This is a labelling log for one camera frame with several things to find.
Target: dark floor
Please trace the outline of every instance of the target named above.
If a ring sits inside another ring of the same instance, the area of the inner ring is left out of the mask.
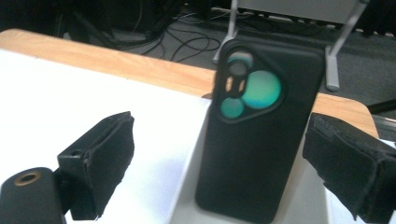
[[[215,49],[226,35],[228,14],[213,11],[212,18],[215,19],[203,21],[194,14],[178,17],[166,29],[162,39],[128,51],[216,69],[216,65],[212,63],[216,51],[212,49]],[[331,26],[317,26],[313,22],[296,23],[271,18],[264,20],[249,15],[238,16],[237,27],[239,33],[236,38],[240,40],[275,40],[320,49],[331,45],[340,35],[340,31]],[[326,90],[323,81],[320,92],[353,99],[365,105],[396,99],[396,37],[372,35],[367,38],[360,32],[355,32],[347,39],[337,59],[340,91]],[[396,119],[396,111],[382,113],[379,116],[390,119],[390,126],[384,126],[383,120],[380,122],[381,125],[377,126],[380,138],[396,141],[395,122],[392,121]]]

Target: table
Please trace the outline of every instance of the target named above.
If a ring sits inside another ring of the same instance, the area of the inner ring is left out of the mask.
[[[203,96],[212,91],[215,71],[171,63],[113,49],[76,43],[22,30],[0,33],[0,49]],[[313,112],[342,119],[378,138],[367,107],[357,101],[319,93]]]

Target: smartphone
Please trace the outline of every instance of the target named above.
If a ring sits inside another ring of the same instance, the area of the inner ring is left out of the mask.
[[[324,72],[324,50],[223,46],[195,192],[201,208],[273,221]]]

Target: black phone case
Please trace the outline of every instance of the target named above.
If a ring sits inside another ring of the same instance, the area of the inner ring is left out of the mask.
[[[254,223],[275,218],[324,71],[322,50],[223,46],[195,193],[200,207]]]

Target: gray carpet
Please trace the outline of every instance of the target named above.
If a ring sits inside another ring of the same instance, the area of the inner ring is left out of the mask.
[[[270,39],[324,49],[325,46],[331,45],[340,35],[339,30],[315,24],[278,20],[271,20],[272,22],[257,21],[256,19],[251,19],[251,17],[246,18],[243,16],[241,18],[241,20],[238,20],[239,33],[236,38],[244,41],[265,42],[265,40]],[[175,21],[169,26],[167,31],[184,42],[196,37],[202,37],[202,35],[175,31],[173,29],[200,32],[222,41],[227,32],[227,24],[227,17],[202,21],[200,18],[191,16]],[[174,55],[182,43],[170,36],[169,33],[164,33],[161,45],[147,53],[148,56],[168,61],[171,59],[178,61],[199,52],[184,46]],[[190,46],[198,49],[206,46],[206,44],[207,40],[205,39],[189,43]],[[142,53],[154,45],[155,43],[129,51]],[[215,41],[210,41],[207,48],[211,49],[216,45]],[[212,63],[215,53],[214,50],[205,51],[183,60],[181,63],[216,69],[216,65]],[[326,90],[323,80],[320,92],[353,99],[365,105],[396,99],[396,37],[373,35],[367,38],[363,37],[361,33],[355,32],[347,39],[337,59],[340,91],[332,92]],[[396,119],[396,111],[383,113],[380,116]],[[381,125],[377,126],[377,129],[380,138],[396,141],[396,133],[393,128],[383,128]]]

